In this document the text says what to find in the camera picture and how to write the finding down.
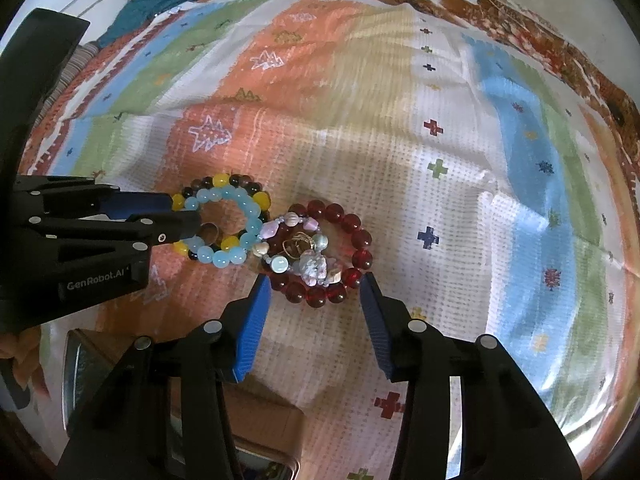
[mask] red bead bracelet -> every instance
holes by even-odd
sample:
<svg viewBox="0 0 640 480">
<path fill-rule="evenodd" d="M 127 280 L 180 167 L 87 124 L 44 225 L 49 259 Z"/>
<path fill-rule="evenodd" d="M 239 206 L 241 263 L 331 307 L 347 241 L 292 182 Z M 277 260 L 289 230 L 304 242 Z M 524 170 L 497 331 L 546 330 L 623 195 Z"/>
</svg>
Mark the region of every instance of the red bead bracelet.
<svg viewBox="0 0 640 480">
<path fill-rule="evenodd" d="M 289 212 L 301 218 L 311 217 L 315 220 L 324 218 L 332 224 L 340 224 L 342 230 L 351 235 L 351 245 L 356 249 L 351 255 L 353 267 L 343 270 L 340 281 L 328 286 L 306 286 L 290 271 L 283 274 L 272 273 L 271 288 L 284 293 L 291 303 L 301 303 L 302 300 L 306 300 L 307 304 L 313 308 L 320 308 L 326 300 L 342 303 L 347 297 L 347 288 L 359 288 L 361 270 L 371 268 L 373 263 L 373 256 L 369 252 L 372 243 L 371 234 L 362 228 L 359 216 L 353 213 L 345 214 L 342 206 L 337 203 L 325 206 L 321 200 L 312 200 L 306 207 L 302 204 L 293 204 L 289 207 Z"/>
</svg>

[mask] yellow bead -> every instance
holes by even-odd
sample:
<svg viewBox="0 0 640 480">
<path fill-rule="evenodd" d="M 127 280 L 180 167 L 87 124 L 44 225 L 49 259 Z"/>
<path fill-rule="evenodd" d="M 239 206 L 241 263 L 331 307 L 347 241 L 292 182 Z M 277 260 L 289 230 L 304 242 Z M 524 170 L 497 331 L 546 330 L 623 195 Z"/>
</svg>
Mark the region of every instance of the yellow bead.
<svg viewBox="0 0 640 480">
<path fill-rule="evenodd" d="M 187 253 L 189 252 L 189 248 L 187 247 L 187 244 L 184 242 L 175 242 L 172 245 L 174 247 L 174 251 L 180 254 L 180 256 L 186 256 Z"/>
<path fill-rule="evenodd" d="M 180 211 L 184 207 L 184 197 L 180 193 L 176 193 L 171 199 L 174 201 L 174 204 L 171 206 L 171 209 L 174 211 Z"/>
<path fill-rule="evenodd" d="M 256 193 L 253 196 L 253 199 L 263 211 L 267 211 L 271 207 L 271 198 L 269 198 L 269 195 L 264 191 L 259 191 L 258 193 Z"/>
<path fill-rule="evenodd" d="M 213 185 L 216 187 L 225 187 L 229 183 L 229 176 L 226 173 L 218 173 L 213 176 Z"/>
<path fill-rule="evenodd" d="M 237 236 L 227 236 L 222 238 L 220 249 L 228 251 L 231 247 L 238 247 L 238 245 L 240 245 L 240 240 L 238 240 Z"/>
</svg>

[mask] bedspread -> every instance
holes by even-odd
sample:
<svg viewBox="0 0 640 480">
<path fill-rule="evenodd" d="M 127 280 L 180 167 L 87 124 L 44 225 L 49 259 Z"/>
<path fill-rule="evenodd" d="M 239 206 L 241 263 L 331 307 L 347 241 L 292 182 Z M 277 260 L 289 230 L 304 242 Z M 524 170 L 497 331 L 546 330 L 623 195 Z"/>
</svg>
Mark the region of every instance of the bedspread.
<svg viewBox="0 0 640 480">
<path fill-rule="evenodd" d="M 562 71 L 575 66 L 425 2 L 172 9 L 89 63 L 34 131 L 22 170 L 169 193 L 239 172 L 263 183 L 276 213 L 343 204 L 372 233 L 384 293 L 446 335 L 495 334 L 587 473 L 638 399 L 635 161 L 591 73 L 581 69 L 588 93 L 570 88 Z M 95 326 L 180 337 L 254 278 L 255 266 L 217 269 L 157 247 L 150 286 L 100 306 Z M 45 326 L 54 399 L 73 323 Z M 274 292 L 246 387 L 305 412 L 302 480 L 388 476 L 405 387 L 378 369 L 355 294 L 315 310 Z M 51 404 L 39 410 L 56 460 L 65 442 Z M 455 384 L 452 404 L 450 475 Z"/>
</svg>

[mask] navy blue cross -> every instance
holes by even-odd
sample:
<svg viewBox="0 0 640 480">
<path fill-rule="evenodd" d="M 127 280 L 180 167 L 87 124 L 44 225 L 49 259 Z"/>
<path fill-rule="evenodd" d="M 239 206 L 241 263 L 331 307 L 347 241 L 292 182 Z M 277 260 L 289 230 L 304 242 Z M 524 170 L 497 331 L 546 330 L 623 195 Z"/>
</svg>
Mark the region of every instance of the navy blue cross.
<svg viewBox="0 0 640 480">
<path fill-rule="evenodd" d="M 418 240 L 424 242 L 423 249 L 431 249 L 431 244 L 438 245 L 440 243 L 440 237 L 433 234 L 433 227 L 428 226 L 424 232 L 418 231 Z"/>
</svg>

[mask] red snowflake print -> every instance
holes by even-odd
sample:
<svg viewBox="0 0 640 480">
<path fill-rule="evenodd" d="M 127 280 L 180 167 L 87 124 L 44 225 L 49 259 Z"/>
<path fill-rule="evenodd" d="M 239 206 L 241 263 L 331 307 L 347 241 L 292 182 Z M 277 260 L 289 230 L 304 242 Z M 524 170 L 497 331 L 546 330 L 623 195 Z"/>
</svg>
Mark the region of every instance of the red snowflake print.
<svg viewBox="0 0 640 480">
<path fill-rule="evenodd" d="M 549 290 L 554 290 L 554 287 L 560 286 L 560 274 L 562 272 L 557 269 L 545 270 L 545 285 L 548 286 Z"/>
</svg>

